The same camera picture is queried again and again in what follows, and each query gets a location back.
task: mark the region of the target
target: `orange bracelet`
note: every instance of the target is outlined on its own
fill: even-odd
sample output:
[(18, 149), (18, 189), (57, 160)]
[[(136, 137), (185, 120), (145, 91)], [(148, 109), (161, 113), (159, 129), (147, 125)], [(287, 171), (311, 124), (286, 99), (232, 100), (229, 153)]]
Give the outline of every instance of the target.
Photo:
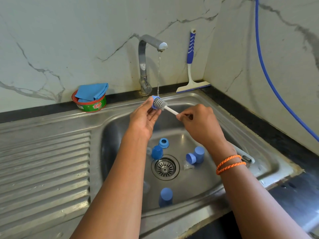
[(229, 166), (227, 166), (227, 167), (225, 167), (225, 168), (219, 170), (219, 168), (220, 168), (224, 163), (226, 163), (227, 161), (231, 160), (232, 158), (237, 158), (237, 157), (239, 157), (239, 158), (241, 159), (241, 156), (240, 156), (240, 155), (234, 155), (234, 156), (230, 156), (229, 158), (226, 158), (224, 161), (222, 161), (222, 162), (217, 166), (217, 168), (216, 168), (216, 174), (217, 174), (217, 175), (220, 175), (221, 172), (224, 172), (226, 169), (230, 169), (230, 168), (235, 167), (235, 166), (237, 166), (237, 165), (242, 165), (242, 164), (246, 165), (245, 162), (238, 162), (238, 163), (229, 165)]

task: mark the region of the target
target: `brush bristles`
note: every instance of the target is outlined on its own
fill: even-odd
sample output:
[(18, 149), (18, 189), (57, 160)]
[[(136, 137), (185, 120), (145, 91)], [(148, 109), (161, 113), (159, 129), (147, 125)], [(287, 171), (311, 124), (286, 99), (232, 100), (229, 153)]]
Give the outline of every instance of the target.
[(153, 106), (163, 111), (164, 107), (167, 106), (167, 102), (157, 97), (153, 101)]

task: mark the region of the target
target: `faucet spout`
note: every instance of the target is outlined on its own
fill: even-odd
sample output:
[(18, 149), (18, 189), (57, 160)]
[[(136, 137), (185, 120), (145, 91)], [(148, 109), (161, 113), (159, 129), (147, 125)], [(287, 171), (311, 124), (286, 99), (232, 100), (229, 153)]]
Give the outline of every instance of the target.
[(146, 44), (152, 45), (154, 48), (157, 49), (159, 52), (163, 52), (167, 49), (167, 44), (154, 38), (150, 35), (143, 35), (139, 38), (138, 44), (138, 61), (140, 67), (140, 80), (139, 83), (141, 85), (141, 94), (142, 95), (149, 95), (152, 92), (152, 87), (149, 85), (147, 81), (147, 72), (146, 72)]

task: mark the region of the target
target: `blue pipe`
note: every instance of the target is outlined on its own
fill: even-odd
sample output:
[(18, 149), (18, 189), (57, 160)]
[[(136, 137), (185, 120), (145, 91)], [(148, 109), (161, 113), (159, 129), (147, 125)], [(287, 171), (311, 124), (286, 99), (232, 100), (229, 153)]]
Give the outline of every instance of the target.
[(314, 133), (313, 130), (311, 130), (297, 115), (293, 112), (293, 110), (285, 103), (285, 101), (281, 98), (279, 93), (277, 92), (276, 88), (274, 87), (273, 83), (271, 82), (269, 75), (267, 73), (263, 57), (261, 55), (260, 50), (260, 43), (259, 43), (259, 29), (258, 29), (258, 6), (259, 6), (259, 0), (256, 0), (256, 7), (255, 7), (255, 29), (256, 29), (256, 43), (257, 43), (257, 51), (258, 51), (258, 57), (260, 61), (261, 68), (265, 74), (265, 77), (268, 81), (268, 84), (270, 85), (272, 91), (277, 96), (278, 100), (281, 102), (281, 104), (289, 111), (289, 113), (309, 132), (318, 142), (319, 142), (319, 136)]

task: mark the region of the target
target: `water stream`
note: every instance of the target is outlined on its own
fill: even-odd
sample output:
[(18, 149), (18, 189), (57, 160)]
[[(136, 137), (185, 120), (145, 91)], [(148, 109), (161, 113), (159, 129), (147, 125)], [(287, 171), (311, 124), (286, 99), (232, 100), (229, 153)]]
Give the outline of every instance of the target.
[(158, 57), (158, 61), (157, 61), (157, 64), (158, 64), (158, 67), (157, 67), (157, 96), (160, 96), (160, 55), (161, 55), (161, 51), (158, 51), (157, 53), (157, 57)]

